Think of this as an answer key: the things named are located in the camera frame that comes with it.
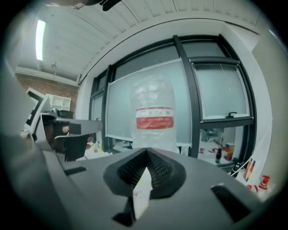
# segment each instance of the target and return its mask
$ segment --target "wall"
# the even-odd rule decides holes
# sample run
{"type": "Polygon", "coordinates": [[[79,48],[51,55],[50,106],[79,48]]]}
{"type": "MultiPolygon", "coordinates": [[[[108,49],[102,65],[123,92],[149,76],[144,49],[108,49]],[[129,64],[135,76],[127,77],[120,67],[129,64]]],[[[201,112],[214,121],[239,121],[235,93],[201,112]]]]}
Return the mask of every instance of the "wall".
{"type": "Polygon", "coordinates": [[[267,159],[272,135],[272,109],[265,78],[251,48],[257,46],[256,34],[242,31],[238,27],[226,24],[221,33],[233,47],[249,76],[254,92],[257,113],[256,143],[253,158],[256,160],[249,184],[258,184],[267,159]]]}
{"type": "Polygon", "coordinates": [[[78,87],[22,74],[15,74],[15,76],[24,90],[31,87],[42,94],[48,93],[71,98],[70,111],[75,112],[78,87]]]}
{"type": "Polygon", "coordinates": [[[272,139],[262,174],[270,176],[271,183],[275,183],[278,190],[286,179],[288,168],[288,56],[269,31],[262,36],[252,54],[262,70],[272,104],[272,139]]]}

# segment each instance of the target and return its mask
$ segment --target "black mesh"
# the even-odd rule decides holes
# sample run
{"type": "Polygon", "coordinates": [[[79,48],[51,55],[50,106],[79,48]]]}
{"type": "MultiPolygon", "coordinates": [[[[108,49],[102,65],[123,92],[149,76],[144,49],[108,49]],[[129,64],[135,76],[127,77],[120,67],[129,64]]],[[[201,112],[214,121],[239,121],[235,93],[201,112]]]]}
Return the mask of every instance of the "black mesh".
{"type": "Polygon", "coordinates": [[[147,168],[153,188],[160,186],[172,173],[172,166],[153,153],[148,153],[147,168]]]}
{"type": "Polygon", "coordinates": [[[146,167],[152,179],[151,199],[172,196],[186,179],[185,169],[180,163],[148,148],[136,150],[109,165],[103,175],[105,183],[114,194],[131,197],[146,167]]]}
{"type": "Polygon", "coordinates": [[[122,165],[117,173],[118,176],[128,185],[135,188],[146,168],[146,152],[122,165]]]}
{"type": "Polygon", "coordinates": [[[153,188],[160,186],[172,173],[169,163],[145,151],[122,165],[118,169],[118,175],[125,183],[135,188],[146,167],[150,172],[153,188]]]}

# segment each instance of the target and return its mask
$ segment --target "plastic bottle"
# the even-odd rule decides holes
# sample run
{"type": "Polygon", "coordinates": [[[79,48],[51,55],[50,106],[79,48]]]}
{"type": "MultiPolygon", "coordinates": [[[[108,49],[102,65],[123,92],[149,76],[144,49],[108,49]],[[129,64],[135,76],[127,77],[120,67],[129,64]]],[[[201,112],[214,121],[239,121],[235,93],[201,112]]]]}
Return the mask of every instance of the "plastic bottle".
{"type": "Polygon", "coordinates": [[[171,82],[151,75],[131,90],[133,148],[153,147],[179,152],[176,147],[175,96],[171,82]]]}

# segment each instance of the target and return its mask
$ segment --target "red label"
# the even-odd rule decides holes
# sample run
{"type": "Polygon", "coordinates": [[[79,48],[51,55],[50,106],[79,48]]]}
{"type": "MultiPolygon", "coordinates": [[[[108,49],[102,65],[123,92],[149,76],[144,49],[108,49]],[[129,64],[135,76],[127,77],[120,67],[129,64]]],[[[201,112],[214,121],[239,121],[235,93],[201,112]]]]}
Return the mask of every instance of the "red label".
{"type": "Polygon", "coordinates": [[[174,127],[173,117],[141,117],[136,118],[138,129],[163,129],[174,127]]]}

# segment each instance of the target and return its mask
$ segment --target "white paper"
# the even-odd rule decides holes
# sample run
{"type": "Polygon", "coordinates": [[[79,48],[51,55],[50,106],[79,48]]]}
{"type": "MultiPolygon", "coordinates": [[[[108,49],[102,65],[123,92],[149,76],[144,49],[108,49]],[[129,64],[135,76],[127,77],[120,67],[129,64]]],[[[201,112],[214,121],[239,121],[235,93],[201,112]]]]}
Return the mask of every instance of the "white paper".
{"type": "Polygon", "coordinates": [[[144,213],[149,204],[151,186],[151,175],[149,170],[146,168],[142,177],[138,181],[138,184],[133,190],[133,204],[135,218],[138,220],[144,213]]]}

